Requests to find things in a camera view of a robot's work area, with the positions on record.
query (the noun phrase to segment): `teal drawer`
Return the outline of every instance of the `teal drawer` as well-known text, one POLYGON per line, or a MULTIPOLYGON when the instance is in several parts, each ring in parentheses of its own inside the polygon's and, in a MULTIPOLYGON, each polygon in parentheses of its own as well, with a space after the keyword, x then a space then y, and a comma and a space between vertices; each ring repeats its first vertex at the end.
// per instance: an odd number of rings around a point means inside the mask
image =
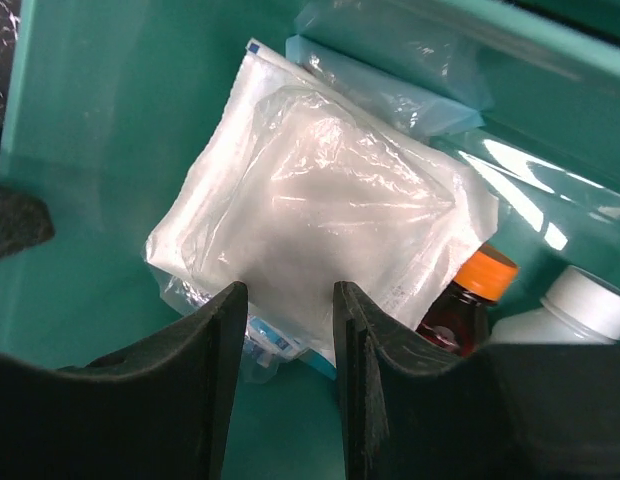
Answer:
MULTIPOLYGON (((215 128, 249 38, 282 52, 306 3, 24 0, 0 181, 44 199, 57 236, 0 262, 0 351, 82 364, 174 321, 143 242, 215 128)), ((522 273, 495 318, 533 305, 568 263, 620 287, 619 49, 492 0, 325 5, 333 21, 305 35, 406 80, 416 22, 473 46, 487 125, 432 144, 503 199, 494 243, 522 273)), ((344 478, 333 383, 286 367, 238 387, 225 478, 344 478)))

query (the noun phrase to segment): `blue plastic package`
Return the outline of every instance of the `blue plastic package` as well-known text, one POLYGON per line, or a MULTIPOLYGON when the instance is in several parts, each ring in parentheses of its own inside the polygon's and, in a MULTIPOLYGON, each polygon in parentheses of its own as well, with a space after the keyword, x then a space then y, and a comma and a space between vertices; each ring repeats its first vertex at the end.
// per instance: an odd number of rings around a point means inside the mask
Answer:
MULTIPOLYGON (((212 295, 189 282, 151 269, 160 286, 161 298, 181 315, 190 315, 205 305, 212 295)), ((300 359, 328 378, 335 379, 335 367, 301 342, 271 327, 264 320, 248 315, 241 355, 241 376, 248 383, 265 383, 274 377, 281 363, 300 359)))
POLYGON ((479 112, 470 107, 301 36, 287 40, 286 58, 368 113, 416 140, 461 133, 483 125, 479 112))
POLYGON ((310 1, 295 33, 477 110, 493 104, 465 25, 431 15, 432 0, 310 1))

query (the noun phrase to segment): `plastic bag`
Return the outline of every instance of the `plastic bag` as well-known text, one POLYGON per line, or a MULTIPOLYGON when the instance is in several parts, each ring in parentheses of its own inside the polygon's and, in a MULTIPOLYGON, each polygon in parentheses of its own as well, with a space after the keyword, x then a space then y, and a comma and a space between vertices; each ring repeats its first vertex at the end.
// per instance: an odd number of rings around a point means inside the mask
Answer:
POLYGON ((296 32, 478 110, 492 97, 477 66, 480 45, 429 15, 431 0, 309 3, 296 32))
MULTIPOLYGON (((190 315, 208 303, 212 295, 177 277, 153 269, 161 298, 181 315, 190 315)), ((294 360, 307 348, 297 340, 277 331, 264 320, 248 315, 241 357, 245 381, 264 383, 277 373, 279 365, 294 360)))
POLYGON ((471 169, 251 42, 223 118, 150 234, 146 259, 210 292, 228 278, 245 281, 251 313, 333 361, 334 281, 357 281, 415 328, 459 266, 494 233, 496 207, 471 169), (306 139, 299 148, 297 133, 306 139), (322 163, 318 152, 336 157, 322 163), (315 173, 326 170, 306 184, 292 176, 278 181, 286 172, 301 175, 304 157, 315 173), (331 169, 333 177, 325 174, 331 169), (314 202, 316 214, 303 199, 314 202), (268 209, 279 221, 268 219, 268 209), (286 221, 299 228, 283 229, 286 221))
POLYGON ((286 41, 286 58, 368 113, 417 140, 483 125, 481 115, 472 108, 298 35, 286 41))

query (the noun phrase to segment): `white sterile package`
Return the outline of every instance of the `white sterile package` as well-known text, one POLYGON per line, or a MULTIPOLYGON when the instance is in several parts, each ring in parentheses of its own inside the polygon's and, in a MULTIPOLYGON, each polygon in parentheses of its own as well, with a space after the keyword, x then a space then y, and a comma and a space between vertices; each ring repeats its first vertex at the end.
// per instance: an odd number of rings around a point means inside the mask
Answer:
POLYGON ((368 115, 257 42, 146 260, 334 361, 332 289, 357 282, 410 328, 495 231, 468 167, 368 115))

